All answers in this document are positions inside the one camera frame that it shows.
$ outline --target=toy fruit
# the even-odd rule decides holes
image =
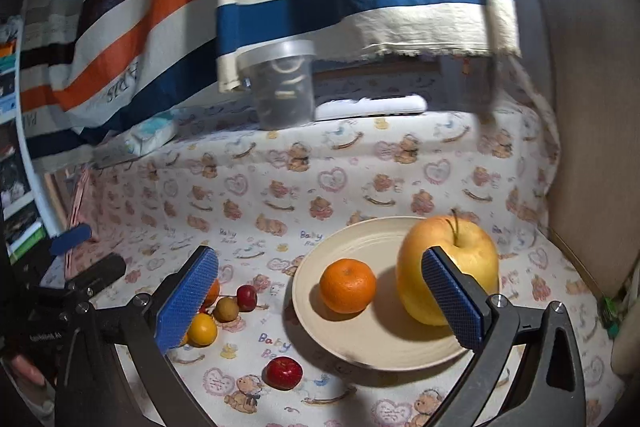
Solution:
[[[320,296],[337,313],[358,313],[376,294],[376,276],[369,266],[356,259],[338,259],[324,269]]]
[[[289,357],[276,357],[266,365],[262,377],[267,385],[281,391],[290,391],[302,380],[302,367]]]
[[[209,346],[218,336],[218,327],[206,313],[198,313],[187,330],[189,342],[194,346]]]
[[[241,312],[252,312],[258,305],[258,293],[251,284],[243,284],[236,290],[236,302]]]
[[[220,295],[220,281],[216,279],[215,281],[213,281],[211,288],[209,288],[209,292],[207,293],[207,296],[204,298],[204,302],[202,303],[202,305],[205,308],[208,308],[216,301],[219,295]]]
[[[460,271],[476,279],[487,294],[497,293],[498,253],[491,237],[475,223],[455,214],[429,217],[406,235],[396,264],[398,294],[414,319],[431,326],[447,324],[422,278],[422,254],[430,247],[441,247]]]
[[[216,304],[213,315],[219,322],[231,322],[238,317],[238,305],[231,297],[223,297]]]

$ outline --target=plate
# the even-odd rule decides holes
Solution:
[[[449,327],[421,324],[396,291],[398,250],[420,217],[380,217],[334,233],[306,255],[293,277],[293,306],[306,332],[336,357],[380,371],[412,371],[464,353]],[[332,312],[319,294],[324,269],[344,257],[367,263],[378,279],[376,296],[355,315]]]

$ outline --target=screw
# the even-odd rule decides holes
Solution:
[[[500,295],[497,293],[496,295],[491,296],[491,302],[495,305],[496,308],[504,308],[507,304],[509,304],[509,300],[504,295]]]
[[[551,309],[553,309],[553,311],[555,311],[556,313],[564,313],[564,304],[562,304],[562,302],[552,301],[550,306]]]
[[[133,305],[140,306],[141,308],[149,304],[149,299],[151,295],[148,293],[139,293],[133,297]]]
[[[76,313],[83,314],[89,311],[89,303],[88,302],[80,302],[76,306]]]

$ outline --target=tablecloth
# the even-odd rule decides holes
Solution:
[[[588,425],[611,409],[623,386],[610,370],[612,343],[598,322],[596,299],[539,231],[558,161],[548,112],[502,93],[487,116],[427,112],[270,132],[234,127],[229,115],[221,123],[204,109],[192,116],[184,118],[178,139],[150,155],[92,171],[82,211],[99,241],[85,243],[74,263],[81,269],[108,251],[125,258],[126,275],[94,298],[97,307],[152,293],[200,244],[219,256],[223,294],[255,286],[258,309],[219,324],[214,344],[169,353],[217,425],[421,425],[471,354],[411,373],[355,367],[305,333],[290,288],[302,258],[342,227],[372,217],[450,214],[452,208],[494,239],[500,290],[514,304],[566,304],[584,369]],[[127,349],[118,349],[142,410],[160,421]],[[279,355],[304,369],[302,383],[288,393],[260,378]],[[480,420],[497,413],[521,355],[522,346],[512,350]]]

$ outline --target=white lid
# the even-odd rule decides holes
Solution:
[[[284,41],[265,44],[238,55],[237,64],[239,70],[244,70],[244,68],[249,68],[268,60],[300,57],[301,55],[316,55],[316,47],[313,41]]]

